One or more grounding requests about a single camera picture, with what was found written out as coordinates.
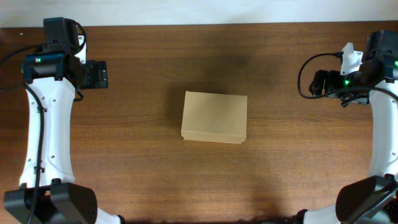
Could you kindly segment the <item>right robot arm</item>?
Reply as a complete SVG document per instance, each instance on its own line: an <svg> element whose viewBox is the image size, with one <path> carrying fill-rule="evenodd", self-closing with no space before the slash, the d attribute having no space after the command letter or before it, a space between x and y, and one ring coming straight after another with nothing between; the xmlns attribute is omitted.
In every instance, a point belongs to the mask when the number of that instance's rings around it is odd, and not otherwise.
<svg viewBox="0 0 398 224"><path fill-rule="evenodd" d="M343 107L369 105L373 149L367 178L344 186L333 205L302 210L291 223L397 223L397 32L370 33L364 51L347 43L333 56L340 70L319 70L309 86L315 100L329 97Z"/></svg>

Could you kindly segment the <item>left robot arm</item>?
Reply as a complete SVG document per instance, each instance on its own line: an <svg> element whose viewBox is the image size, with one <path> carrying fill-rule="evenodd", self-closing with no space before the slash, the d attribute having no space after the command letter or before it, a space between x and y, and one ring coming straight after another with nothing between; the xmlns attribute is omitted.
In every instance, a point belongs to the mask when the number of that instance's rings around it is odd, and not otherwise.
<svg viewBox="0 0 398 224"><path fill-rule="evenodd" d="M86 59L87 37L77 21L44 20L45 42L27 48L21 65L29 101L29 133L19 188L4 194L21 223L117 223L99 208L94 191L75 183L70 158L72 106L83 90L108 87L104 61Z"/></svg>

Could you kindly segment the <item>brown cardboard box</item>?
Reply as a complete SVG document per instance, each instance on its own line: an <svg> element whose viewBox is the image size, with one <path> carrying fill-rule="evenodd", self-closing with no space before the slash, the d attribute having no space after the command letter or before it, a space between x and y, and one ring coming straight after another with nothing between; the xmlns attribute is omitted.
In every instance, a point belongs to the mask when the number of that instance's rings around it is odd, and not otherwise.
<svg viewBox="0 0 398 224"><path fill-rule="evenodd" d="M189 141L242 144L247 116L247 96L186 91L181 136Z"/></svg>

